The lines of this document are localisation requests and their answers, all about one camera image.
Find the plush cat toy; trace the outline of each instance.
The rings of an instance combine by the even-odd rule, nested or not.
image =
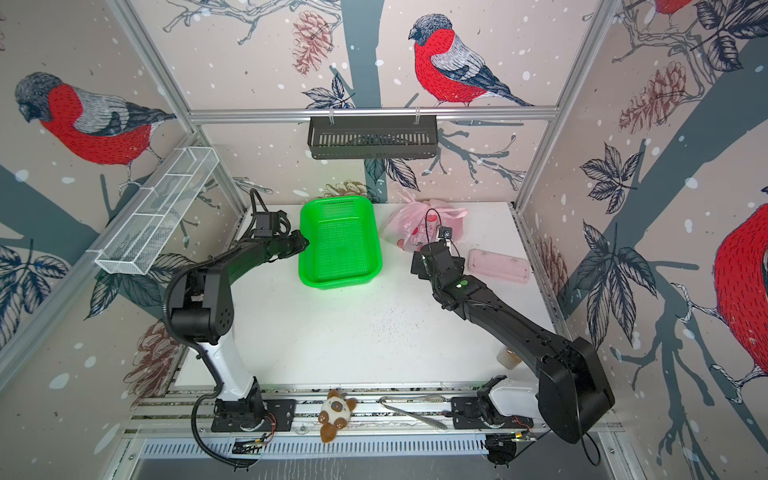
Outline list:
[[[336,432],[346,427],[349,417],[357,405],[355,399],[343,399],[338,390],[328,392],[328,398],[320,410],[317,422],[320,427],[320,439],[323,443],[329,443],[336,437]]]

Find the red bird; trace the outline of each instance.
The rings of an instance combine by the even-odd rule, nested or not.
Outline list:
[[[149,140],[158,125],[176,118],[114,95],[92,94],[40,71],[16,85],[16,102],[27,122],[39,119],[83,160],[125,165],[128,181],[120,185],[121,190],[128,184],[139,185],[131,180],[131,162],[145,150],[152,151]]]
[[[689,309],[695,308],[725,323],[754,360],[754,368],[741,380],[734,380],[719,365],[710,367],[733,384],[736,397],[729,400],[741,403],[744,384],[768,376],[768,204],[760,206],[725,237],[715,256],[714,276],[714,309],[692,303],[685,286],[673,285],[683,290]],[[690,310],[682,320],[689,318]]]
[[[485,60],[464,45],[445,15],[432,13],[416,20],[408,39],[416,42],[416,77],[437,98],[435,106],[447,101],[469,106],[476,98],[501,97],[531,107],[515,97],[491,73]]]

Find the leaf illustration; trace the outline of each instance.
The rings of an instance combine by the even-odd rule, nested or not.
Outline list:
[[[603,276],[605,258],[587,257],[576,270],[576,288],[580,290],[592,290],[592,287]]]
[[[587,177],[590,177],[592,180],[602,182],[611,179],[611,172],[608,171],[608,168],[605,166],[605,162],[599,158],[590,160],[586,164],[581,165],[579,168],[581,168]]]
[[[605,144],[605,167],[611,174],[611,178],[618,180],[621,178],[621,155],[616,148]]]
[[[707,30],[712,30],[723,21],[725,5],[720,0],[700,0],[696,3],[696,14],[701,25]]]
[[[646,288],[653,296],[656,296],[656,279],[648,262],[632,247],[622,247],[618,252],[619,267],[637,285]]]
[[[142,275],[126,273],[119,273],[118,275],[121,275],[120,285],[123,292],[131,302],[138,306],[155,306],[162,303],[160,289],[155,280]]]
[[[363,163],[366,166],[366,173],[373,180],[378,180],[384,174],[385,166],[384,160],[379,158],[366,158]]]
[[[331,89],[333,90],[333,94],[337,98],[344,99],[344,84],[341,82],[341,77],[339,77],[339,74],[333,75],[333,81],[331,82]]]
[[[640,163],[640,153],[636,153],[627,159],[627,163],[624,164],[624,168],[621,171],[621,181],[628,182],[634,175],[634,171],[637,169],[637,165]]]
[[[742,39],[768,36],[768,2],[756,0],[746,5],[727,31]]]
[[[45,297],[51,292],[51,286],[45,281],[42,275],[35,272],[27,272],[22,282],[22,293],[24,294],[24,310],[32,313],[40,305]]]
[[[608,272],[608,289],[611,291],[611,310],[618,320],[624,335],[628,339],[632,338],[634,331],[634,321],[637,317],[637,308],[634,305],[632,289],[629,286],[629,280],[618,266],[611,268]]]
[[[608,249],[608,241],[605,240],[603,234],[600,233],[597,228],[587,225],[586,222],[582,223],[584,224],[584,238],[587,240],[589,248],[597,255],[608,255],[610,253],[610,250]]]
[[[743,68],[739,62],[736,41],[729,35],[717,36],[707,49],[707,58],[712,68],[718,71],[735,71]]]
[[[35,269],[48,278],[64,278],[69,273],[69,267],[56,257],[41,255],[35,259]]]
[[[405,188],[421,191],[419,190],[419,182],[416,180],[416,175],[402,158],[387,159],[386,174]]]
[[[86,319],[96,316],[105,311],[112,303],[112,300],[120,292],[121,275],[119,273],[109,274],[105,271],[98,273],[94,292],[91,294],[91,310]]]
[[[180,253],[163,253],[154,261],[147,276],[158,283],[168,283],[175,269],[192,263],[192,260]]]
[[[606,198],[610,197],[617,188],[621,189],[619,184],[612,180],[599,182],[594,186],[588,197],[592,197],[595,200],[605,200]]]
[[[10,248],[0,245],[0,270],[15,268],[22,264],[22,258]]]
[[[592,345],[597,348],[608,331],[608,311],[610,309],[610,297],[608,295],[607,276],[603,275],[592,287],[587,296],[587,321],[589,324],[589,336]]]
[[[622,205],[624,205],[624,189],[619,188],[611,195],[611,201],[608,202],[608,210],[605,211],[606,214],[615,214],[619,211]]]

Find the white tabletop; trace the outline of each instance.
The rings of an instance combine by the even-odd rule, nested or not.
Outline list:
[[[468,210],[464,238],[456,242],[462,255],[478,248],[527,257],[506,203],[456,206]],[[374,205],[379,231],[401,207]],[[285,210],[293,228],[299,226],[300,209],[270,206]],[[496,360],[503,345],[490,333],[440,308],[429,282],[410,273],[412,254],[384,240],[381,247],[384,267],[366,285],[305,286],[298,257],[261,265],[232,285],[236,344],[262,386],[387,388],[485,382],[500,374],[531,378],[525,365],[510,372]],[[527,284],[477,277],[518,312],[552,330],[533,277]],[[174,388],[211,385],[203,363],[188,355]]]

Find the tree branch illustration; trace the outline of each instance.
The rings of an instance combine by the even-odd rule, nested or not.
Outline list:
[[[334,17],[334,22],[329,24],[329,33],[331,34],[342,22],[341,2],[338,0],[267,0],[261,5],[255,5],[249,0],[248,3],[242,5],[242,8],[230,5],[232,2],[227,0],[166,0],[166,2],[183,9],[163,27],[166,33],[170,33],[179,22],[183,22],[187,27],[191,26],[195,15],[219,15],[235,18],[250,25],[245,37],[237,41],[238,45],[251,39],[259,20],[284,8],[295,12],[299,7],[306,6]]]
[[[694,52],[695,49],[701,46],[702,41],[701,35],[691,33],[694,27],[699,25],[698,19],[694,20],[683,31],[654,33],[648,31],[645,27],[640,27],[637,17],[638,10],[634,9],[636,5],[637,2],[632,5],[626,5],[625,2],[624,11],[618,15],[621,24],[627,29],[629,34],[631,48],[627,53],[614,58],[612,61],[614,63],[623,61],[641,48],[666,48],[668,57],[683,55],[688,65],[688,71],[696,84],[696,91],[676,92],[676,94],[682,95],[682,99],[676,102],[667,112],[666,117],[669,117],[680,105],[699,101],[704,96],[707,88],[717,80],[717,73],[712,69],[706,55],[703,55],[701,51]]]
[[[637,179],[637,176],[634,178],[632,186],[637,190],[629,190],[624,206],[607,225],[605,234],[610,235],[614,231],[614,225],[621,223],[624,227],[619,233],[618,243],[629,247],[637,246],[647,235],[654,221],[684,188],[686,178],[693,177],[703,165],[715,161],[730,145],[768,119],[768,96],[764,94],[764,84],[760,76],[753,74],[754,69],[761,65],[765,58],[768,58],[768,40],[758,38],[747,42],[740,52],[744,69],[720,76],[717,83],[710,88],[707,95],[701,99],[694,111],[672,136],[677,138],[685,135],[686,141],[670,142],[648,169],[642,182]],[[717,134],[712,135],[710,133],[712,131],[716,131]],[[571,274],[571,281],[568,282],[567,287],[572,289],[569,295],[572,301],[563,306],[563,315],[567,319],[572,318],[574,311],[584,298],[572,287],[576,285],[574,276],[574,273]],[[674,432],[674,436],[680,438],[684,430],[688,431],[689,435],[692,431],[681,400],[680,383],[676,374],[677,359],[674,353],[682,348],[682,341],[676,337],[674,327],[678,321],[677,317],[684,315],[687,311],[687,302],[680,291],[672,287],[661,275],[657,276],[657,288],[664,298],[665,310],[656,322],[657,339],[654,339],[652,348],[659,349],[661,354],[661,366],[670,397],[669,416],[672,421],[670,432]],[[719,372],[709,370],[709,365],[717,362],[704,342],[695,319],[692,317],[686,326],[694,334],[703,356],[703,363],[720,388],[721,394],[723,397],[732,396],[733,385]],[[655,359],[655,353],[649,352],[649,355],[634,361],[638,365],[646,366],[650,365],[653,359]],[[705,395],[702,392],[702,396],[706,404],[708,393]],[[729,405],[763,450],[768,453],[768,439],[746,406],[748,401],[749,399],[745,399],[743,404],[729,403]],[[660,447],[671,453],[672,443],[670,442],[668,433],[664,434]],[[712,476],[713,471],[695,439],[690,445],[690,451],[696,455],[695,458],[698,458],[698,462],[689,463],[693,465],[692,475],[703,478],[701,467],[704,467],[707,474]]]
[[[469,170],[469,176],[472,177],[472,179],[475,181],[476,184],[479,182],[479,180],[475,178],[475,174],[478,173],[476,167],[479,166],[483,168],[488,168],[489,170],[492,170],[497,174],[501,175],[502,178],[506,179],[509,182],[513,190],[517,191],[520,188],[520,184],[522,183],[523,179],[525,179],[524,171],[511,170],[497,162],[489,160],[490,158],[508,157],[509,147],[512,145],[512,143],[515,142],[516,137],[514,135],[511,136],[509,144],[507,144],[506,147],[502,148],[500,151],[496,151],[490,154],[481,154],[477,152],[471,152],[469,150],[459,147],[457,144],[448,140],[450,137],[456,137],[456,136],[469,137],[469,132],[459,130],[451,134],[446,134],[444,129],[442,128],[438,129],[438,143],[440,144],[440,146],[454,152],[463,161],[466,162],[467,168]],[[435,164],[439,162],[440,162],[440,158],[435,157],[435,162],[432,164],[432,167],[430,167],[429,170],[432,170]]]

